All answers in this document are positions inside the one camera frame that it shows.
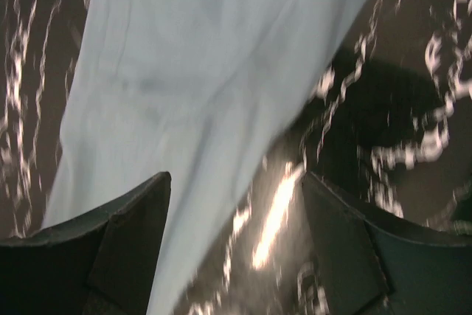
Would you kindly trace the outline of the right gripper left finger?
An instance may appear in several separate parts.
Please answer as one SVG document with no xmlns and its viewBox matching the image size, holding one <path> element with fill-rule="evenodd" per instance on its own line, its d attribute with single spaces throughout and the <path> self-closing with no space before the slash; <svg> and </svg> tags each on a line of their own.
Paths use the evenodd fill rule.
<svg viewBox="0 0 472 315">
<path fill-rule="evenodd" d="M 1 241 L 2 314 L 145 314 L 171 176 L 28 238 Z"/>
</svg>

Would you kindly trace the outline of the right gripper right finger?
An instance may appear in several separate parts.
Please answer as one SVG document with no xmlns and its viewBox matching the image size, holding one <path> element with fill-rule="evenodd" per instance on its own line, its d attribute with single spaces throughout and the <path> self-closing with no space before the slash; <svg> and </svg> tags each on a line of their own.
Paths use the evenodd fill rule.
<svg viewBox="0 0 472 315">
<path fill-rule="evenodd" d="M 396 217 L 313 173 L 302 192 L 332 314 L 471 313 L 471 238 Z"/>
</svg>

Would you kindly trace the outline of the grey-blue t shirt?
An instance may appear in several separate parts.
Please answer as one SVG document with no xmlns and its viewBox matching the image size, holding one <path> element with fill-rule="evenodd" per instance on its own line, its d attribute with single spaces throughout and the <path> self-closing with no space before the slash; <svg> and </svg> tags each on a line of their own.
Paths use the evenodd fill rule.
<svg viewBox="0 0 472 315">
<path fill-rule="evenodd" d="M 44 226 L 167 171 L 169 314 L 366 0 L 90 0 Z"/>
</svg>

